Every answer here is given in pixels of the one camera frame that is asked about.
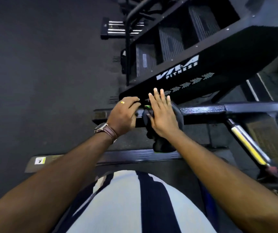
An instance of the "hand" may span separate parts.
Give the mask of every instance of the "hand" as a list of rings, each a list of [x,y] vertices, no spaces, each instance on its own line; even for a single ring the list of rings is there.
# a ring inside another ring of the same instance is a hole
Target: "hand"
[[[155,132],[167,139],[168,136],[179,131],[176,115],[172,110],[170,96],[165,98],[164,90],[160,90],[160,96],[154,88],[154,96],[149,93],[150,102],[154,112],[154,118],[150,115],[152,128]]]
[[[136,115],[141,103],[137,102],[138,97],[124,97],[111,111],[107,124],[114,130],[119,137],[128,133],[136,126]]]

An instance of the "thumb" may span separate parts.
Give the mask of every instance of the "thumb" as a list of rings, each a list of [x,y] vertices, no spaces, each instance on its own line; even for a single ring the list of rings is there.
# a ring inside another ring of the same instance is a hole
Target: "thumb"
[[[154,118],[153,118],[150,114],[148,114],[148,117],[149,117],[150,120],[151,120],[152,128],[155,128],[155,121],[154,121]]]

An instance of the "watch face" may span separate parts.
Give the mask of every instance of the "watch face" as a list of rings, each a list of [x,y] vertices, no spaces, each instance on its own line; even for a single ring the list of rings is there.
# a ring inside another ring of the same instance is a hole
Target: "watch face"
[[[99,125],[95,128],[95,131],[98,130],[99,128],[103,127],[103,125],[105,125],[105,123],[99,124]]]

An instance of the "forearm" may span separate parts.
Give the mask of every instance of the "forearm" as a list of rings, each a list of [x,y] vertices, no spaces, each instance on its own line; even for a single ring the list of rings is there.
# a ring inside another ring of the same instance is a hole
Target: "forearm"
[[[9,191],[0,199],[0,232],[48,232],[111,143],[95,134]]]
[[[278,197],[179,131],[168,138],[233,221],[246,232],[278,230]]]

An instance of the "brown leather watch strap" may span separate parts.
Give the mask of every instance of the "brown leather watch strap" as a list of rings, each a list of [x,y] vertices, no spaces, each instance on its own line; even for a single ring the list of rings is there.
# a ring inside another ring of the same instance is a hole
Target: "brown leather watch strap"
[[[117,140],[118,136],[116,135],[114,130],[112,128],[110,128],[109,125],[106,125],[103,128],[103,131],[106,132],[110,137],[112,137],[112,143],[114,143]]]

